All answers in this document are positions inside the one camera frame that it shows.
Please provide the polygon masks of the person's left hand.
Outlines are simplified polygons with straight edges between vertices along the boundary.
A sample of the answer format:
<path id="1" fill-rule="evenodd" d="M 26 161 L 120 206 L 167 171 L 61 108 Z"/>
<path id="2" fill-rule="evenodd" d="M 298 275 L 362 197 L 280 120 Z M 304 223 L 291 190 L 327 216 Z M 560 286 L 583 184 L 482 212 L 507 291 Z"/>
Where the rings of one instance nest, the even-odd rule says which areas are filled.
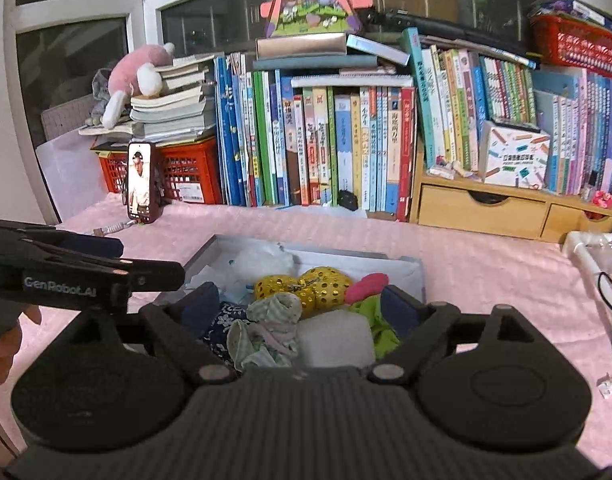
<path id="1" fill-rule="evenodd" d="M 22 330 L 19 321 L 16 321 L 14 327 L 0 337 L 0 385 L 4 384 L 10 374 L 21 341 Z"/>

